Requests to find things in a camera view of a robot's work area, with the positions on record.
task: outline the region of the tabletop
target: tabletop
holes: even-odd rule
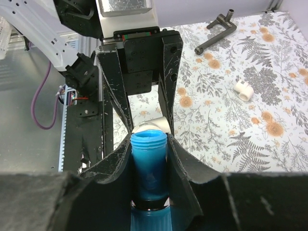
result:
[[[220,33],[208,23],[175,26],[184,41],[174,103],[175,137],[220,172],[308,170],[308,42],[289,13],[231,20],[237,30],[201,56],[194,48]],[[239,99],[233,86],[255,94]],[[137,125],[161,117],[157,86],[130,96]],[[126,129],[114,116],[115,147]]]

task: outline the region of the metal pipe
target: metal pipe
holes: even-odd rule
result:
[[[233,16],[233,14],[234,14],[234,10],[229,9],[229,11],[228,11],[228,13],[227,13],[227,16],[226,16],[226,18],[225,18],[225,22],[229,22],[230,19],[231,19],[232,16]]]

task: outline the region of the wire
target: wire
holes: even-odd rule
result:
[[[51,128],[54,126],[55,122],[56,122],[57,108],[58,108],[58,97],[59,97],[60,92],[61,92],[62,89],[63,89],[63,87],[61,86],[60,89],[58,90],[57,94],[56,94],[56,98],[55,98],[55,102],[54,102],[54,107],[53,107],[53,117],[52,117],[52,122],[51,122],[51,124],[50,124],[48,127],[42,126],[42,125],[38,122],[38,120],[37,120],[37,118],[36,118],[36,116],[35,116],[35,104],[36,104],[36,102],[37,102],[38,95],[39,95],[40,91],[42,90],[42,88],[43,88],[43,86],[44,86],[44,84],[45,84],[45,82],[46,82],[46,80],[47,80],[47,78],[48,78],[48,76],[49,76],[50,70],[51,70],[51,62],[49,61],[48,69],[47,69],[47,72],[46,72],[46,74],[45,74],[45,77],[44,77],[42,83],[39,85],[38,89],[36,90],[36,92],[35,92],[35,94],[34,94],[34,96],[33,96],[33,99],[32,99],[32,103],[31,103],[31,116],[32,116],[32,119],[33,119],[34,123],[35,123],[39,128],[41,128],[41,129],[43,129],[43,130],[49,130],[49,129],[51,129]]]
[[[88,100],[88,99],[89,99],[88,97],[74,98],[74,99],[72,99],[71,105],[73,105],[75,100]]]

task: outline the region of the purple cable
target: purple cable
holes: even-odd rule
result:
[[[49,76],[49,73],[50,73],[50,70],[51,70],[51,62],[49,61],[49,64],[48,64],[48,70],[46,72],[46,75],[42,81],[42,83],[40,84],[40,86],[38,87],[37,91],[35,92],[34,96],[33,96],[33,100],[32,100],[32,103],[31,103],[31,116],[32,116],[32,119],[33,121],[35,122],[35,124],[41,128],[41,129],[44,129],[44,130],[49,130],[53,127],[54,123],[56,122],[56,117],[57,117],[57,109],[58,109],[58,95],[56,95],[56,100],[54,102],[54,107],[53,107],[53,118],[52,118],[52,123],[50,126],[48,127],[44,127],[42,126],[38,120],[36,119],[35,117],[35,103],[38,99],[38,95],[40,93],[40,91],[42,90],[48,76]]]

